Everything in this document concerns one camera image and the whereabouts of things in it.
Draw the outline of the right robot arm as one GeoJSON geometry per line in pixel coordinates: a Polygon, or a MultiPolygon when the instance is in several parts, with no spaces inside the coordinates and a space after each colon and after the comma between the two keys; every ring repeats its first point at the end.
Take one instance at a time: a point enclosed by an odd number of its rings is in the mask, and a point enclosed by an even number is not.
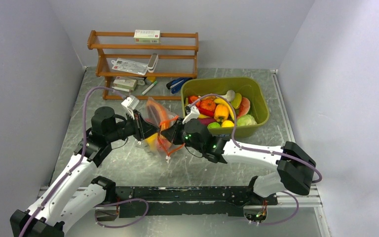
{"type": "Polygon", "coordinates": [[[214,136],[197,119],[181,120],[160,133],[174,145],[191,147],[212,163],[244,163],[262,166],[271,173],[254,178],[247,200],[259,204],[273,193],[290,191],[307,196],[317,173],[315,161],[296,143],[284,146],[259,146],[214,136]]]}

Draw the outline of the clear zip top bag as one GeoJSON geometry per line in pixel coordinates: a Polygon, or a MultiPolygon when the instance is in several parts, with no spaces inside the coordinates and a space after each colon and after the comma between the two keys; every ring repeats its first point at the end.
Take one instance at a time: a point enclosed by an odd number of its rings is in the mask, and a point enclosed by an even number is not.
{"type": "Polygon", "coordinates": [[[164,157],[166,162],[169,163],[172,155],[183,148],[184,145],[174,145],[160,133],[166,129],[169,129],[177,121],[179,116],[169,111],[152,97],[148,98],[146,102],[146,109],[148,117],[145,120],[155,125],[158,129],[158,132],[144,140],[146,146],[152,153],[160,157],[164,157]]]}

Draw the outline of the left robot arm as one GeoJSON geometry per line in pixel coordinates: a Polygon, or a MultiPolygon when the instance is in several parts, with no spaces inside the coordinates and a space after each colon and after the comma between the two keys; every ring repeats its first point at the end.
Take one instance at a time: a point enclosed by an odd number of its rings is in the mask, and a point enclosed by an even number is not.
{"type": "Polygon", "coordinates": [[[10,217],[14,236],[63,237],[90,209],[113,204],[117,201],[116,184],[102,176],[94,178],[84,194],[71,197],[110,154],[112,142],[125,141],[130,136],[142,141],[158,131],[159,127],[137,110],[123,117],[111,107],[98,108],[91,118],[91,127],[54,183],[27,210],[16,210],[10,217]]]}

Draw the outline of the papaya slice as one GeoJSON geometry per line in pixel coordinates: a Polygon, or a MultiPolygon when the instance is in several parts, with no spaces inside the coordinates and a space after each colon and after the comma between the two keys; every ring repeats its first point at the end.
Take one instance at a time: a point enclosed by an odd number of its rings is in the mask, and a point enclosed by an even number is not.
{"type": "Polygon", "coordinates": [[[156,125],[160,130],[170,128],[178,118],[177,114],[169,111],[152,97],[149,97],[146,102],[146,111],[147,116],[145,120],[156,125]]]}

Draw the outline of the yellow bell pepper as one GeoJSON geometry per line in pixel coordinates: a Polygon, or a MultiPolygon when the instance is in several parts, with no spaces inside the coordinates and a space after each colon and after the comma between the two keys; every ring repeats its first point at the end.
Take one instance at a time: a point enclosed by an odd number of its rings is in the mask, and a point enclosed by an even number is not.
{"type": "Polygon", "coordinates": [[[155,133],[152,136],[150,136],[149,138],[145,139],[146,144],[149,146],[149,149],[152,152],[155,152],[158,150],[158,148],[157,148],[157,137],[158,137],[158,134],[155,133]]]}

